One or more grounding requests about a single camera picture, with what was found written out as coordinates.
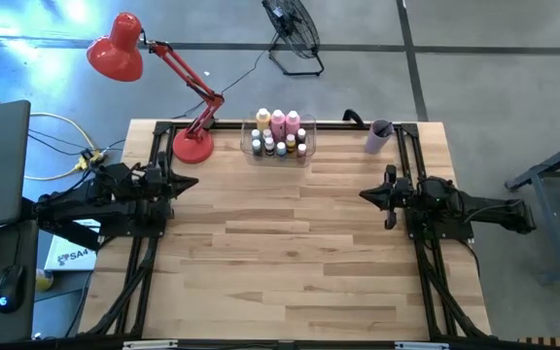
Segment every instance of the lamp base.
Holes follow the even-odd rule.
[[[179,131],[172,143],[174,156],[187,164],[198,164],[209,158],[213,153],[213,137],[207,130],[202,130],[200,136],[194,140],[187,137],[186,129]]]

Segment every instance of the wooden tabletop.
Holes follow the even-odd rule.
[[[155,122],[131,121],[122,161],[148,162]],[[454,180],[442,123],[418,126],[427,174]],[[401,166],[397,140],[371,156],[366,136],[318,130],[317,152],[305,168],[248,164],[238,130],[214,131],[214,153],[201,164],[174,159],[176,173],[200,182],[173,201],[176,217],[158,245],[144,337],[428,339],[403,213],[385,230],[385,214],[358,197],[381,184],[386,164]],[[121,291],[130,245],[116,238],[98,253],[80,331],[94,326]],[[455,241],[442,241],[442,252],[451,293],[489,333],[472,255]],[[435,303],[443,329],[437,297]]]

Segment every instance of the lamp arm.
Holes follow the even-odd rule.
[[[159,56],[176,74],[178,74],[188,87],[192,88],[206,103],[207,107],[187,129],[188,137],[198,139],[208,121],[213,119],[215,112],[224,104],[224,97],[204,84],[191,67],[172,50],[167,43],[151,42],[150,52]]]

